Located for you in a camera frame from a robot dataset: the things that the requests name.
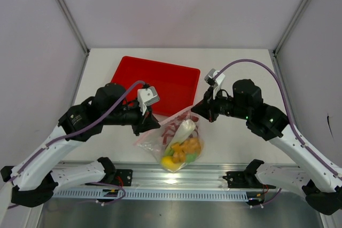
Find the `green white leek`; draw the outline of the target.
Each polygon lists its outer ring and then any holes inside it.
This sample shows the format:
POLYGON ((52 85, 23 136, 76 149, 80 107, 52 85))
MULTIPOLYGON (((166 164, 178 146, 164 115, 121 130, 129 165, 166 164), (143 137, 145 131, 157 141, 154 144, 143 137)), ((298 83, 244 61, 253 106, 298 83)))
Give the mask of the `green white leek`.
POLYGON ((195 128, 196 128, 196 124, 191 119, 184 120, 180 124, 180 126, 176 130, 176 133, 173 136, 172 140, 170 141, 170 143, 166 147, 166 149, 164 151, 164 155, 169 154, 169 152, 171 150, 171 146, 173 144, 182 143, 183 141, 185 141, 194 132, 195 128))

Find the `clear zip top bag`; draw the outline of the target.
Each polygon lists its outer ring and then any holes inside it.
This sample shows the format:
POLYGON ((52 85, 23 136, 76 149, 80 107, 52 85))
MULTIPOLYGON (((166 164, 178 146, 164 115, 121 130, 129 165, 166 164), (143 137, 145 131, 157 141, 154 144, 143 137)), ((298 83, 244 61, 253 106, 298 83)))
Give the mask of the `clear zip top bag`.
POLYGON ((144 133, 136 141, 164 170, 177 172, 195 162, 202 154, 200 117, 191 106, 160 122, 160 128, 144 133))

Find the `yellow ginger root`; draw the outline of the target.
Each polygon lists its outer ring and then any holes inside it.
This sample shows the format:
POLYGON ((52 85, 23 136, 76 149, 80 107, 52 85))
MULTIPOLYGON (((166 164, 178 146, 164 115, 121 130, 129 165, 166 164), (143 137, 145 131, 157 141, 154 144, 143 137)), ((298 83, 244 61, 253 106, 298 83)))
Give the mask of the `yellow ginger root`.
POLYGON ((188 153, 197 152, 201 154, 202 146, 198 137, 192 137, 182 143, 175 143, 171 146, 174 163, 185 163, 185 156, 188 153))

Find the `yellow lemon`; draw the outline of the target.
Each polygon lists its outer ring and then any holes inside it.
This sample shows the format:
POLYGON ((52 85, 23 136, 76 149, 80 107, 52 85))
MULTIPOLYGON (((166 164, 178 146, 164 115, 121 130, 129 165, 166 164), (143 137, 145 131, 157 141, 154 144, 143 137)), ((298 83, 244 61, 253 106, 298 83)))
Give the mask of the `yellow lemon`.
POLYGON ((164 156, 160 160, 160 165, 168 171, 176 172, 179 170, 181 164, 180 163, 174 163, 173 158, 171 156, 164 156))

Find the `green custard apple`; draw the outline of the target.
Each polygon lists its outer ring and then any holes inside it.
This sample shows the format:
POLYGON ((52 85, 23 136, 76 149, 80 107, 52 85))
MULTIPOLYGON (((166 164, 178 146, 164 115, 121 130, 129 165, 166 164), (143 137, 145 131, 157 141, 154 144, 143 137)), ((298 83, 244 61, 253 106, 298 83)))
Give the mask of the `green custard apple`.
POLYGON ((196 161, 196 159, 198 158, 200 154, 198 154, 197 152, 194 153, 188 153, 185 156, 185 163, 189 164, 191 162, 196 161))

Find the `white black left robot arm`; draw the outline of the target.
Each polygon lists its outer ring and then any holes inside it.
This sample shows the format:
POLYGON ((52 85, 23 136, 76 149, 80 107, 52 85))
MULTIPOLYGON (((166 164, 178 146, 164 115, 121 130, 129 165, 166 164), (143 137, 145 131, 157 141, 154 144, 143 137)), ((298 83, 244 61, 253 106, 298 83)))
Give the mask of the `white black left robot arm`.
POLYGON ((48 138, 26 160, 16 166, 4 166, 1 177, 5 186, 1 201, 5 208, 37 207, 57 192, 83 184, 115 184, 116 168, 107 157, 85 166, 56 171, 55 166, 71 151, 106 125, 128 125, 139 136, 160 127, 152 113, 159 101, 155 87, 143 81, 131 87, 108 83, 58 120, 48 138))

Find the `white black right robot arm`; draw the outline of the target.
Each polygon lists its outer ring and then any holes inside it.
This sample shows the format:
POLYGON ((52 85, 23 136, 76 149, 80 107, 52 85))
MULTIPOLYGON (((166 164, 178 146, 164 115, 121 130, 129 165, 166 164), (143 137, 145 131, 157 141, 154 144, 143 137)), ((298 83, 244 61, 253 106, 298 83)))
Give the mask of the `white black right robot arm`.
POLYGON ((250 163, 253 169, 244 173, 248 186, 261 183, 284 188, 304 197, 324 215, 341 209, 341 167, 313 146, 279 108, 264 103, 261 89, 252 80, 236 81, 232 96, 224 96, 221 83, 212 78, 206 82, 210 87, 192 112, 209 122, 216 121, 219 115, 245 120, 253 134, 279 148, 304 171, 298 174, 254 160, 250 163))

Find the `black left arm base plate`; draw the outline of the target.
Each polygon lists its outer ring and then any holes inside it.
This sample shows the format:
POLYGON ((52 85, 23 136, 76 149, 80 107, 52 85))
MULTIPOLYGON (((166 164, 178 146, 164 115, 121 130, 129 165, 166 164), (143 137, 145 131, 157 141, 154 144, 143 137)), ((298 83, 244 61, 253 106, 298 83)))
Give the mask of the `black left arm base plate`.
POLYGON ((132 169, 117 169, 115 175, 110 175, 104 183, 120 187, 131 186, 133 179, 132 169))

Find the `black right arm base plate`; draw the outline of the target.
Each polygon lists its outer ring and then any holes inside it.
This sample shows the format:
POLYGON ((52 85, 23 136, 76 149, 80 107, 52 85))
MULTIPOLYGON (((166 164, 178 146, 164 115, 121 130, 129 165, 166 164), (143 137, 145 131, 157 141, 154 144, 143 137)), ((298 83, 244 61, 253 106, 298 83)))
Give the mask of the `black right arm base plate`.
POLYGON ((255 175, 244 171, 228 171, 222 178, 227 182, 229 188, 265 188, 265 186, 257 180, 255 175))

